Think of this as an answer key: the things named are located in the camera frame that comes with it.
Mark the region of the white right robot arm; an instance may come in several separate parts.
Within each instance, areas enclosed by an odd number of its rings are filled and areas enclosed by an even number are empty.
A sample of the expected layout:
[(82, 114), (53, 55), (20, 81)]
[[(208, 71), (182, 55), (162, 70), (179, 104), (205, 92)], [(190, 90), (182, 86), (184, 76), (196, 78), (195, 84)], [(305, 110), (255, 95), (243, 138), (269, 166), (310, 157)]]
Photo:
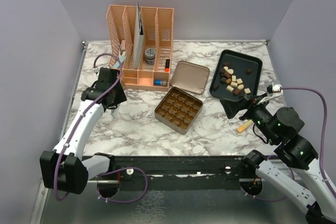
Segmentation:
[(304, 126), (298, 113), (289, 107), (279, 108), (271, 114), (261, 96), (245, 96), (237, 101), (220, 100), (228, 119), (245, 110), (240, 120), (252, 120), (274, 145), (277, 157), (291, 168), (304, 182), (301, 186), (279, 169), (265, 155), (252, 150), (243, 158), (241, 171), (246, 177), (268, 181), (290, 199), (306, 216), (308, 223), (335, 223), (335, 185), (328, 181), (320, 168), (321, 156), (312, 144), (299, 134)]

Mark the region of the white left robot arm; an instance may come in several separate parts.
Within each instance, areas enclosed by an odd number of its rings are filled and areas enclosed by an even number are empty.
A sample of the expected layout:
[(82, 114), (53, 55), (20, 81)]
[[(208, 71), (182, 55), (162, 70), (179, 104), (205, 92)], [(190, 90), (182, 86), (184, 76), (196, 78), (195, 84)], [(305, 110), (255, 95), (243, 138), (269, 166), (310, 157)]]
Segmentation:
[(105, 111), (117, 109), (127, 100), (120, 77), (117, 69), (101, 68), (97, 81), (82, 92), (78, 112), (67, 132), (52, 151), (43, 151), (39, 158), (46, 188), (78, 195), (97, 175), (104, 179), (115, 175), (112, 155), (96, 153), (87, 160), (82, 157), (88, 138)]

